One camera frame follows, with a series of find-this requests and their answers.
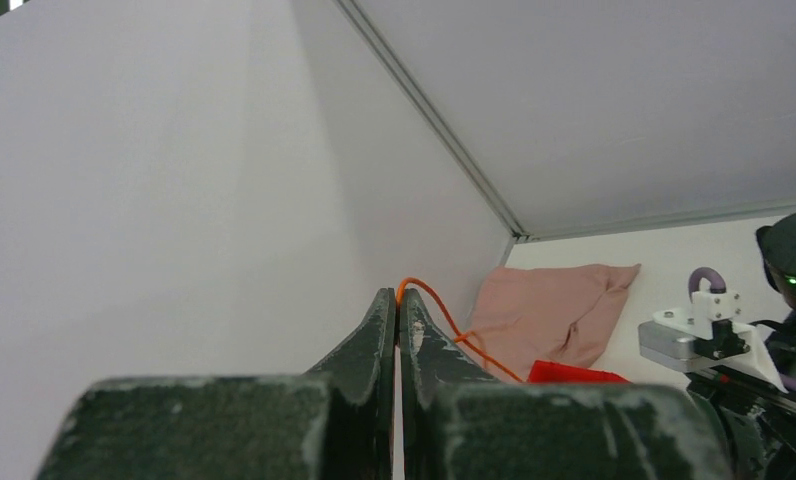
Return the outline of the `red plastic bin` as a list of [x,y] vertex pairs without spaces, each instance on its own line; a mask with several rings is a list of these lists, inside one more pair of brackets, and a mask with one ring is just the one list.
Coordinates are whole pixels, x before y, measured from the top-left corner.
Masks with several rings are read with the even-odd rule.
[[627,384],[629,380],[612,372],[537,360],[532,365],[527,382],[532,384]]

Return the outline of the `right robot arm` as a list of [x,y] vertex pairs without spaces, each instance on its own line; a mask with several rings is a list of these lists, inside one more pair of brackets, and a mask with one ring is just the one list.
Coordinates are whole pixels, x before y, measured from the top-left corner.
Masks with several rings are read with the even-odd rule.
[[766,280],[790,307],[756,320],[784,388],[716,366],[689,374],[687,391],[721,435],[736,479],[796,479],[796,213],[756,231]]

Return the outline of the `pink cloth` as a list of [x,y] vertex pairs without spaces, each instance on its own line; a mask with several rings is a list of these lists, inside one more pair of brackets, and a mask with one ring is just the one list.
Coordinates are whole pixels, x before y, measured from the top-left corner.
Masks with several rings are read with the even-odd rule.
[[465,343],[522,379],[537,360],[590,368],[605,352],[640,269],[498,267],[481,285]]

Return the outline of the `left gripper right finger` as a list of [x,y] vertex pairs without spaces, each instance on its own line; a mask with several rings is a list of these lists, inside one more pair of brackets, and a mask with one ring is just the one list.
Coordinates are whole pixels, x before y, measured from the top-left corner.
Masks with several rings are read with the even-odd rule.
[[642,384],[508,384],[399,304],[409,479],[729,479],[714,428],[681,391]]

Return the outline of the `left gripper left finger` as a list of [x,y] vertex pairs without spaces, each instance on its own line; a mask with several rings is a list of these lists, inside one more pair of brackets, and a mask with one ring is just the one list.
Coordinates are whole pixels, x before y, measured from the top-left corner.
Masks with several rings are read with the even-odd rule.
[[396,299],[295,375],[110,378],[72,405],[41,479],[388,479]]

